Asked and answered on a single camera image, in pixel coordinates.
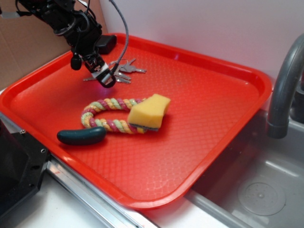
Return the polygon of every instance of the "black device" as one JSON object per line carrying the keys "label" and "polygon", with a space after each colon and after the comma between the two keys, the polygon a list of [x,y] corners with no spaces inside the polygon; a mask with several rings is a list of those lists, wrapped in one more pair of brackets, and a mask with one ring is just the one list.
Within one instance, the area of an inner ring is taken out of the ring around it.
{"label": "black device", "polygon": [[[22,12],[18,8],[18,2],[28,12]],[[116,80],[114,70],[100,56],[100,46],[105,38],[102,36],[102,26],[97,23],[89,3],[86,10],[74,10],[75,0],[17,0],[17,13],[22,16],[34,15],[47,23],[55,35],[64,36],[71,46],[73,57],[71,67],[79,70],[84,61],[85,67],[91,72],[99,83],[106,88],[114,86]],[[116,39],[112,36],[107,41],[113,46]]]}
{"label": "black device", "polygon": [[32,135],[11,134],[0,120],[0,221],[40,190],[48,149]]}

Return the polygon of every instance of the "sink drain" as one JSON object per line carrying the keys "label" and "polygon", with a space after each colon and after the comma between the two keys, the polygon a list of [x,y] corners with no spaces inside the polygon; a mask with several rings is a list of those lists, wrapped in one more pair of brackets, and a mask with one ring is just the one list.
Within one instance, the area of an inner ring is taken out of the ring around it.
{"label": "sink drain", "polygon": [[243,182],[238,188],[242,206],[256,215],[273,215],[285,205],[284,190],[275,182],[256,177]]}

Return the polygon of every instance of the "gray faucet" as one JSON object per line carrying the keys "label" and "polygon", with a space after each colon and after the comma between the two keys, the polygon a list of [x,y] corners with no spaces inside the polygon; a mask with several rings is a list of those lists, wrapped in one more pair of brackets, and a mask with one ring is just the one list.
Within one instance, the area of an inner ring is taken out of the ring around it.
{"label": "gray faucet", "polygon": [[304,34],[289,49],[273,90],[266,132],[280,139],[287,135],[289,115],[304,123]]}

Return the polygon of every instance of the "braided rope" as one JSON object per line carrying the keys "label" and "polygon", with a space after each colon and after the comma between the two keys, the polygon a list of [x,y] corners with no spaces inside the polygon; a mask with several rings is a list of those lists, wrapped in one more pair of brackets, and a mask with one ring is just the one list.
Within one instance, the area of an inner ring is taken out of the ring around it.
{"label": "braided rope", "polygon": [[94,101],[86,106],[81,114],[81,123],[85,128],[92,128],[102,126],[107,132],[121,132],[121,133],[145,133],[146,130],[140,127],[133,127],[125,120],[106,120],[94,119],[94,115],[106,110],[126,110],[130,109],[142,102],[145,99],[120,99],[106,98],[104,100]]}

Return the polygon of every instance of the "stainless steel sink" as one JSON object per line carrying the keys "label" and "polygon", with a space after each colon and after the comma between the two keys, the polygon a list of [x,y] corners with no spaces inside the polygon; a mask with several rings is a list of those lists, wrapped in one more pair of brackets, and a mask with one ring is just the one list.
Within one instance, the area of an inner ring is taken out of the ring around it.
{"label": "stainless steel sink", "polygon": [[265,133],[259,111],[186,196],[230,227],[304,226],[304,124],[288,135]]}

